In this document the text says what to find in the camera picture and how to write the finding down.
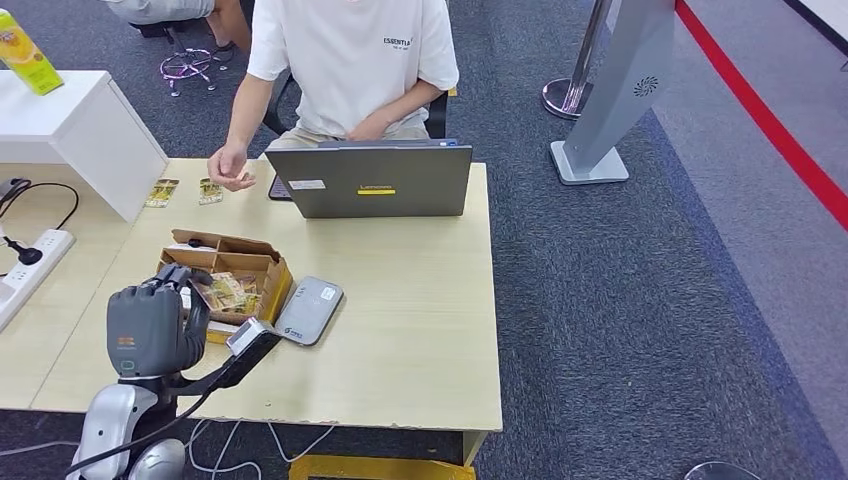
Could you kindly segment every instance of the man's hand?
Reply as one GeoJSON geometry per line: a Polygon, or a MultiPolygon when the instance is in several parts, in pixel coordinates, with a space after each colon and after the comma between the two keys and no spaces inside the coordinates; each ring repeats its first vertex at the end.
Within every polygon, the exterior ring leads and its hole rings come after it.
{"type": "Polygon", "coordinates": [[[391,116],[384,109],[379,109],[365,117],[359,125],[348,132],[347,139],[355,142],[380,140],[386,129],[392,124],[391,116]]]}
{"type": "Polygon", "coordinates": [[[252,187],[256,179],[247,172],[242,173],[245,163],[247,146],[228,142],[206,161],[209,179],[231,192],[252,187]]]}

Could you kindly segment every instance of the white t-shirt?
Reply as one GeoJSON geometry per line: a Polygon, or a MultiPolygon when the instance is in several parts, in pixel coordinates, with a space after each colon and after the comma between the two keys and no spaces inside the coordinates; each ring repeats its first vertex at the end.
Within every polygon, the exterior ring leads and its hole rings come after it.
{"type": "MultiPolygon", "coordinates": [[[[333,137],[419,78],[441,90],[459,80],[445,0],[256,0],[247,72],[273,81],[288,67],[298,125],[333,137]]],[[[388,132],[426,118],[422,108],[388,132]]]]}

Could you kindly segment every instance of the cardboard box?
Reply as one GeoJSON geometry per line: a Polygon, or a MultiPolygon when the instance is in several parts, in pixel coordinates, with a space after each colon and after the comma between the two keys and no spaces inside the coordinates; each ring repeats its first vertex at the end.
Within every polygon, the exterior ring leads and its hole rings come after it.
{"type": "Polygon", "coordinates": [[[271,325],[277,321],[292,285],[292,275],[274,247],[266,242],[214,233],[173,230],[172,234],[174,243],[180,246],[162,249],[157,271],[168,263],[178,263],[209,273],[231,272],[256,278],[260,295],[258,314],[212,312],[206,334],[208,341],[224,343],[252,316],[271,325]]]}

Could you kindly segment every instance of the phone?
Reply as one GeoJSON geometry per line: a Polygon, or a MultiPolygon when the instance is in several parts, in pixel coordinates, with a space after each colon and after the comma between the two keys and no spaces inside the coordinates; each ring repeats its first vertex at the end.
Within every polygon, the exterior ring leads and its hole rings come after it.
{"type": "Polygon", "coordinates": [[[286,184],[280,180],[280,177],[274,176],[274,181],[271,182],[271,188],[268,190],[268,198],[271,200],[291,201],[291,194],[286,184]]]}

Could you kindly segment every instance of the power strip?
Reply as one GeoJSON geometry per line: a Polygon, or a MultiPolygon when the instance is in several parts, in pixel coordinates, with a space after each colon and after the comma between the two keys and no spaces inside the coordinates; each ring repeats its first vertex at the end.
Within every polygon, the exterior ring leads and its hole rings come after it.
{"type": "Polygon", "coordinates": [[[6,328],[6,324],[15,317],[73,244],[74,236],[70,233],[47,230],[34,245],[30,245],[41,250],[44,256],[34,265],[18,262],[0,282],[0,331],[6,328]]]}

